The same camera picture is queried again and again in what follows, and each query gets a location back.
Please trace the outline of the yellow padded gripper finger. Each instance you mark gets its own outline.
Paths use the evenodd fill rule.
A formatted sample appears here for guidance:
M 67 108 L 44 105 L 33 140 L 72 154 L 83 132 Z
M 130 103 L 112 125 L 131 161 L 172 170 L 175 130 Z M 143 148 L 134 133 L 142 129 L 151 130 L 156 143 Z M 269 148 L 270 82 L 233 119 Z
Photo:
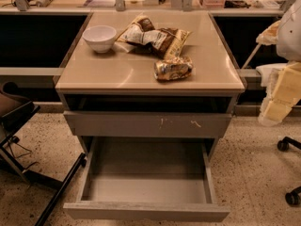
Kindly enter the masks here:
M 300 100 L 301 63 L 291 61 L 281 69 L 273 68 L 261 103 L 259 123 L 263 126 L 282 123 Z
M 256 38 L 256 43 L 261 45 L 273 45 L 277 43 L 277 31 L 280 25 L 280 21 L 276 21 L 268 26 L 260 35 Z

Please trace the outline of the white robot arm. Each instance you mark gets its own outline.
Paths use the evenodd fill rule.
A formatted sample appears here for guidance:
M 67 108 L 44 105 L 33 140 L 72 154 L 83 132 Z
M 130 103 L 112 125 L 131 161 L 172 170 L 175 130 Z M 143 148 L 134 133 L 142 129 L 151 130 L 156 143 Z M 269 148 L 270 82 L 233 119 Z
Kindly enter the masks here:
M 260 45 L 272 45 L 287 60 L 283 64 L 259 66 L 261 86 L 266 96 L 261 103 L 258 121 L 264 126 L 281 123 L 301 100 L 301 0 L 295 0 L 282 18 L 256 38 Z

